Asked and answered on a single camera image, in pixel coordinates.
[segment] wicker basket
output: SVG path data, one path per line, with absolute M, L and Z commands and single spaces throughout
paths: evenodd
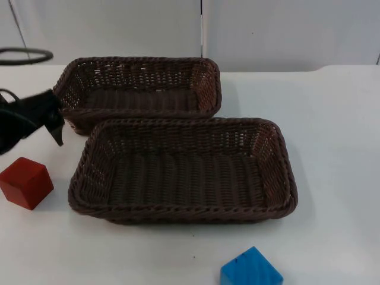
M 279 128 L 262 119 L 121 119 L 96 126 L 68 191 L 114 223 L 279 219 L 297 190 Z
M 204 58 L 80 58 L 53 91 L 82 135 L 110 118 L 210 118 L 221 104 L 219 68 Z

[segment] blue cube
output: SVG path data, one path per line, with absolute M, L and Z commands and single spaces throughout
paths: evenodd
M 220 285 L 281 285 L 284 278 L 253 247 L 220 270 Z

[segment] black cable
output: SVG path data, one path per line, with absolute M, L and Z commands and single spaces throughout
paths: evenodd
M 28 59 L 0 59 L 0 65 L 25 65 L 25 64 L 37 64 L 39 62 L 49 61 L 53 58 L 53 53 L 48 50 L 43 49 L 31 49 L 28 47 L 3 47 L 0 48 L 0 53 L 4 52 L 21 52 L 26 54 L 37 54 L 41 55 L 38 58 L 28 58 Z

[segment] rectangular basket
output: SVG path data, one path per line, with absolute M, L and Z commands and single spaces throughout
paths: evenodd
M 240 223 L 290 214 L 297 190 L 270 121 L 127 119 L 96 126 L 68 201 L 120 224 Z
M 53 91 L 82 135 L 110 118 L 210 118 L 221 104 L 219 68 L 205 58 L 79 58 Z

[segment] red cube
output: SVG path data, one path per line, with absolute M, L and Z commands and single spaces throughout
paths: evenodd
M 0 188 L 8 201 L 33 210 L 54 186 L 45 165 L 20 157 L 0 173 Z

